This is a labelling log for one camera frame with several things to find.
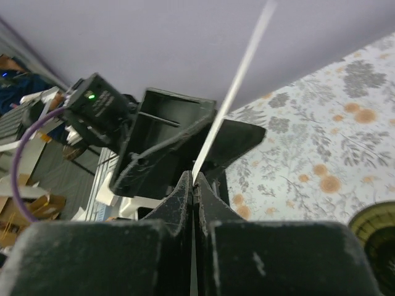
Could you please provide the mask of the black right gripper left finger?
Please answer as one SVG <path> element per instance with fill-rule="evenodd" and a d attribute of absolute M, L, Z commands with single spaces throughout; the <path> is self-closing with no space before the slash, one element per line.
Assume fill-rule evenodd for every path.
<path fill-rule="evenodd" d="M 2 295 L 188 295 L 192 177 L 139 221 L 35 222 L 1 271 Z"/>

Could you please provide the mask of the white paper coffee filter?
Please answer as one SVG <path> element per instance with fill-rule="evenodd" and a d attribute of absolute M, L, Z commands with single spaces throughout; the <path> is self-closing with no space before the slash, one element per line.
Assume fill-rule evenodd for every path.
<path fill-rule="evenodd" d="M 231 86 L 223 100 L 223 103 L 214 119 L 214 122 L 208 132 L 208 135 L 202 145 L 202 148 L 197 156 L 192 169 L 193 177 L 193 192 L 194 192 L 194 249 L 195 255 L 191 257 L 191 284 L 189 288 L 190 295 L 205 295 L 206 294 L 206 271 L 205 263 L 207 260 L 207 222 L 204 216 L 203 196 L 206 192 L 211 197 L 215 194 L 211 186 L 207 182 L 205 176 L 201 173 L 201 168 L 206 160 L 215 138 L 222 126 L 224 118 L 226 117 L 233 101 L 238 94 L 238 91 L 243 83 L 246 73 L 255 56 L 256 50 L 259 46 L 267 27 L 271 21 L 275 9 L 277 8 L 277 1 L 267 1 L 258 18 L 254 31 L 249 39 L 248 46 L 240 61 L 235 77 Z"/>

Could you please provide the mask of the green glass coffee dripper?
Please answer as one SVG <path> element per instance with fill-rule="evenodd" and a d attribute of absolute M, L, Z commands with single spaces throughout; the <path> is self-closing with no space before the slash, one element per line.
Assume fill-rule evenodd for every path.
<path fill-rule="evenodd" d="M 368 258 L 383 295 L 394 295 L 394 202 L 376 203 L 349 222 Z"/>

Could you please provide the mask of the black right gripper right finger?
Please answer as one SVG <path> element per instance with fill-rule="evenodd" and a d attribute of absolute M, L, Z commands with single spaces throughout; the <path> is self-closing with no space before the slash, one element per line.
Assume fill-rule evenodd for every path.
<path fill-rule="evenodd" d="M 199 295 L 379 295 L 351 230 L 333 221 L 246 221 L 195 181 Z"/>

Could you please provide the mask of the floral patterned tablecloth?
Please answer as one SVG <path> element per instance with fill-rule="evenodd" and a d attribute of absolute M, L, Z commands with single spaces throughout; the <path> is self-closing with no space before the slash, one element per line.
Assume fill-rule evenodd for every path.
<path fill-rule="evenodd" d="M 247 220 L 348 222 L 394 199 L 394 35 L 229 114 L 267 130 L 226 172 Z"/>

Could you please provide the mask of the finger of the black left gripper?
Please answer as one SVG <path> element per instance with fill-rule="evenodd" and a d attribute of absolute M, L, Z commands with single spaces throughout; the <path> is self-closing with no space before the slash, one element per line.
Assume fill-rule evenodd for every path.
<path fill-rule="evenodd" d="M 140 113 L 129 137 L 129 160 L 148 166 L 178 149 L 212 120 L 211 113 Z"/>
<path fill-rule="evenodd" d="M 212 183 L 234 161 L 258 146 L 265 134 L 266 129 L 261 126 L 224 120 L 200 172 Z"/>

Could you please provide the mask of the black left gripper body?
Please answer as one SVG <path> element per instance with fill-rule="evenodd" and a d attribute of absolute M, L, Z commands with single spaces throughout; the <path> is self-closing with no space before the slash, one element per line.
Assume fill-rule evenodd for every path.
<path fill-rule="evenodd" d="M 176 185 L 180 147 L 212 123 L 216 102 L 149 88 L 109 183 L 122 197 L 161 199 Z"/>

